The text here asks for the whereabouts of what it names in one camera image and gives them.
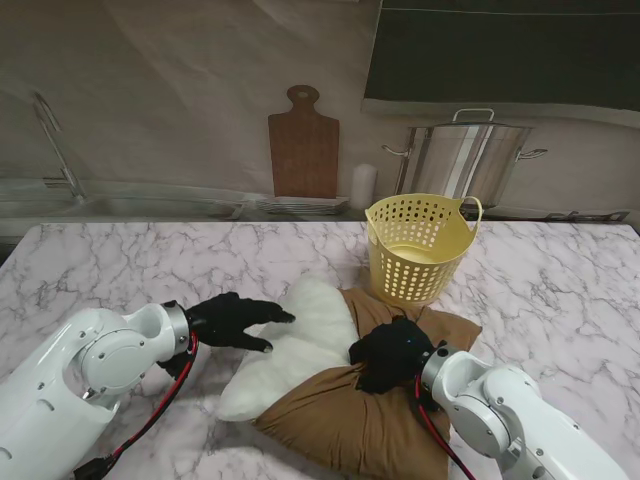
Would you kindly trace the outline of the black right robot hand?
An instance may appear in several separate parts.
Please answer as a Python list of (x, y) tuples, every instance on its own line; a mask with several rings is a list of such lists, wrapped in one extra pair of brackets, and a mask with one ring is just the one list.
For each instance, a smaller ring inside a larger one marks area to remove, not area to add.
[(416, 322), (396, 316), (350, 346), (350, 363), (363, 365), (356, 389), (384, 394), (404, 385), (422, 372), (436, 349)]

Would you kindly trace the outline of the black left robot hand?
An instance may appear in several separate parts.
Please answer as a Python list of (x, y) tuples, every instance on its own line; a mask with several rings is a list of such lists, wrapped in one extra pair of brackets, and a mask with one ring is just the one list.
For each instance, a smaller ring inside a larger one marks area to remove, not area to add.
[(270, 352), (272, 344), (245, 330), (255, 325), (295, 321), (295, 316), (277, 303), (241, 298), (236, 292), (223, 293), (192, 306), (186, 310), (186, 316), (190, 329), (205, 345), (263, 353)]

